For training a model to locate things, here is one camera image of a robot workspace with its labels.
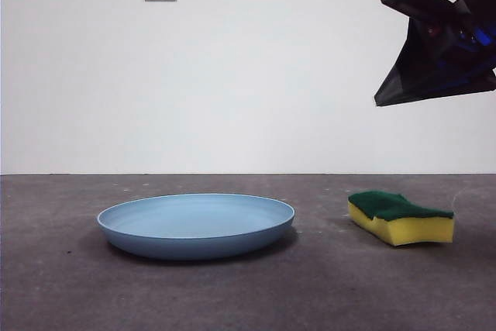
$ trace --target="plate rim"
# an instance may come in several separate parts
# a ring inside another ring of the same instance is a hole
[[[101,216],[105,212],[107,212],[111,209],[115,209],[117,207],[120,207],[122,205],[127,205],[129,203],[141,202],[144,200],[155,199],[155,198],[168,198],[168,197],[179,197],[179,196],[189,196],[189,195],[230,195],[230,196],[235,196],[235,197],[250,197],[250,198],[258,198],[258,199],[266,199],[268,201],[277,202],[277,203],[281,203],[282,205],[285,205],[291,211],[291,215],[289,216],[289,218],[285,219],[280,224],[271,226],[269,228],[258,229],[258,230],[254,230],[252,232],[247,232],[247,233],[229,234],[229,235],[225,235],[225,236],[203,236],[203,237],[201,237],[201,236],[177,236],[177,237],[173,237],[173,236],[144,236],[144,235],[140,235],[140,234],[126,233],[126,232],[122,232],[122,231],[113,229],[101,221]],[[154,197],[146,197],[146,198],[134,199],[132,201],[127,201],[127,202],[123,202],[123,203],[118,203],[117,205],[112,205],[112,206],[104,209],[103,211],[101,211],[97,215],[96,220],[97,220],[97,223],[100,225],[100,227],[103,229],[107,229],[107,230],[110,230],[111,232],[122,234],[125,236],[133,236],[136,238],[147,238],[147,239],[152,239],[152,240],[214,240],[214,239],[219,239],[219,238],[229,238],[229,237],[234,237],[234,236],[247,236],[250,234],[262,233],[262,232],[276,229],[280,226],[286,225],[286,224],[288,224],[288,222],[290,222],[294,218],[295,218],[295,209],[291,205],[289,205],[288,203],[280,201],[278,199],[274,199],[274,198],[260,197],[259,195],[236,194],[236,193],[186,193],[186,194],[172,194],[172,195],[156,195]]]

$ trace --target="white wall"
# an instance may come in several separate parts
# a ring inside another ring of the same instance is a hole
[[[496,171],[496,95],[376,108],[379,0],[2,0],[2,173]]]

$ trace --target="plate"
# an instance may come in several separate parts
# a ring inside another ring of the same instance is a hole
[[[164,260],[206,260],[265,247],[291,226],[281,201],[239,194],[165,195],[114,205],[97,221],[121,250]]]

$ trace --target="gray floor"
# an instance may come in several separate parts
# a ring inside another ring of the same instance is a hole
[[[392,248],[346,216],[371,188],[456,213],[453,244]],[[186,192],[284,200],[294,229],[233,259],[111,247],[98,212]],[[2,177],[2,330],[494,330],[496,175]]]

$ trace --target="kitchen sponge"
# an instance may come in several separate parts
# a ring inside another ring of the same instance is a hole
[[[403,195],[365,191],[348,198],[351,219],[392,246],[453,242],[453,212],[426,209]]]

